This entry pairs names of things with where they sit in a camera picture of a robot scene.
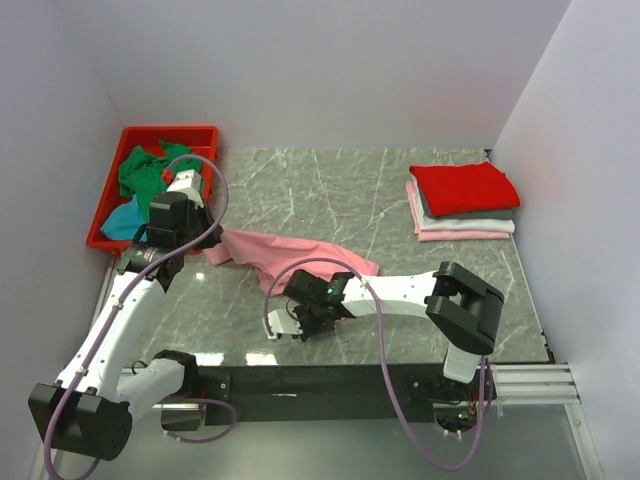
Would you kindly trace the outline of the aluminium frame rail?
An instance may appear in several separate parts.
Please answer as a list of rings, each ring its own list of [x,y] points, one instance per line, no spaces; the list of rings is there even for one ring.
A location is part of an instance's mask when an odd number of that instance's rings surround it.
[[[346,270],[358,276],[363,275],[345,263],[340,263],[338,268],[338,272]],[[278,274],[277,278],[284,283],[284,288],[297,269],[308,271],[307,262],[295,262]],[[273,309],[264,311],[263,325],[264,319],[271,311]],[[384,315],[382,312],[377,312],[374,315],[378,319],[391,316]],[[123,376],[121,373],[122,379],[127,380],[140,374],[150,362],[135,374]],[[404,430],[409,430],[414,423],[406,420],[394,392],[388,371],[388,366],[391,363],[382,360],[378,365],[382,369],[383,379],[396,413],[394,418],[400,422]],[[492,386],[496,393],[496,399],[491,402],[486,401],[485,389],[481,388],[477,404],[463,407],[436,405],[432,423],[438,427],[441,433],[457,439],[477,442],[482,431],[483,421],[487,418],[490,408],[499,409],[507,405],[545,404],[573,406],[580,401],[575,382],[569,369],[565,366],[553,364],[493,365],[487,356],[481,359],[480,365],[476,368],[475,376],[478,376],[479,380],[483,382],[487,374],[492,375]],[[191,442],[193,432],[201,426],[215,426],[221,434],[227,434],[241,422],[237,419],[234,407],[214,399],[171,396],[155,404],[149,411],[153,409],[161,410],[164,432],[184,443]]]

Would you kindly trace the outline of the blue t shirt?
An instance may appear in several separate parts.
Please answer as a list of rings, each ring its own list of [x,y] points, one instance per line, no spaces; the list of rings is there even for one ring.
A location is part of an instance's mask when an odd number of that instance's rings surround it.
[[[116,207],[100,227],[100,232],[111,241],[131,241],[145,223],[137,196]]]

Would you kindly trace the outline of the red plastic bin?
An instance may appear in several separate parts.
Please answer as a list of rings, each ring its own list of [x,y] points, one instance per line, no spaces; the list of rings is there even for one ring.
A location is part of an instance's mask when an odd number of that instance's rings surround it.
[[[130,241],[108,239],[101,232],[101,227],[116,207],[128,202],[127,198],[120,195],[119,166],[137,146],[151,154],[162,156],[164,150],[160,141],[178,143],[209,160],[215,161],[217,159],[218,129],[213,125],[131,126],[125,128],[87,234],[86,245],[88,247],[103,251],[108,255],[119,255],[130,246]]]

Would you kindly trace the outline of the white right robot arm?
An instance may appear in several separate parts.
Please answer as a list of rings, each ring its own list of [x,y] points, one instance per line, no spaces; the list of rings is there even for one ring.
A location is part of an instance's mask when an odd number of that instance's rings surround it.
[[[297,269],[283,295],[296,306],[268,314],[276,338],[305,341],[332,332],[339,320],[377,312],[431,320],[449,342],[438,378],[440,390],[452,399],[473,388],[481,359],[493,353],[504,305],[500,290],[455,262],[409,276],[358,276],[343,270],[328,281]]]

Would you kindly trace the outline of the green t shirt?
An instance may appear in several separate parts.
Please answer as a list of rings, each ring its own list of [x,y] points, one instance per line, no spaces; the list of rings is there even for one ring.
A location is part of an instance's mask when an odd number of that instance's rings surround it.
[[[159,145],[163,156],[154,155],[138,145],[118,168],[119,193],[123,198],[136,197],[144,222],[149,220],[149,208],[155,196],[167,190],[162,181],[166,167],[176,158],[192,154],[187,146],[179,143],[160,141]]]

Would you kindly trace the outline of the folded red t shirt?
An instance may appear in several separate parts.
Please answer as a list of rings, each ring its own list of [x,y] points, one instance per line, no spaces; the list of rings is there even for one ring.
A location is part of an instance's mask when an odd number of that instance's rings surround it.
[[[490,162],[462,166],[411,165],[409,173],[436,218],[521,206],[515,186]]]

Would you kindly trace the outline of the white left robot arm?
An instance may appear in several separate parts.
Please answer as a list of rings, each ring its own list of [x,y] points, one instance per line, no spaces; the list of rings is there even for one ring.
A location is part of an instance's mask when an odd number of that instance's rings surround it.
[[[189,353],[163,350],[127,380],[121,371],[186,255],[217,245],[222,232],[194,195],[167,191],[155,197],[149,221],[121,258],[108,301],[79,351],[52,384],[38,383],[29,395],[45,448],[111,461],[135,421],[155,404],[197,395],[198,365]]]

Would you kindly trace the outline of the folded grey t shirt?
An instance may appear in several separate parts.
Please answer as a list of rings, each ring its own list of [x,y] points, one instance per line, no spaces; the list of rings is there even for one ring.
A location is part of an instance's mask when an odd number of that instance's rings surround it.
[[[424,211],[424,215],[434,220],[500,220],[509,221],[514,217],[512,209],[499,209],[499,210],[486,210],[486,211],[474,211],[467,213],[459,213],[452,215],[436,216],[430,210],[426,196],[423,193],[419,194],[420,203]]]

